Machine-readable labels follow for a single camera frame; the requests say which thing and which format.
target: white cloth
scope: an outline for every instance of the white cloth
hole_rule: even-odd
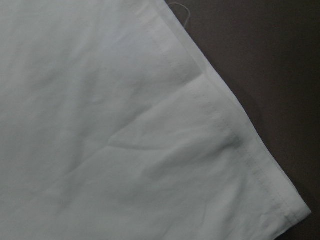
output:
[[[0,239],[273,240],[310,213],[163,0],[0,11]]]

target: brown background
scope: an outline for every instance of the brown background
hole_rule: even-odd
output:
[[[320,0],[173,2],[313,212],[277,240],[320,239]]]

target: garment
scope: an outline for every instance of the garment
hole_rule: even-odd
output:
[[[273,240],[310,214],[163,0],[0,9],[0,239]]]

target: table surface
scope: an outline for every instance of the table surface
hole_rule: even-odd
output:
[[[173,2],[312,210],[277,240],[320,239],[320,1]]]

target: white thread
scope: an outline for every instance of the white thread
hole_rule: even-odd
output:
[[[186,18],[184,24],[183,24],[183,27],[186,28],[190,18],[191,18],[191,12],[189,10],[189,8],[187,8],[185,5],[181,4],[181,3],[178,3],[178,2],[171,2],[171,3],[168,3],[168,6],[170,5],[178,5],[178,6],[181,6],[183,7],[187,12],[188,12],[188,17]]]

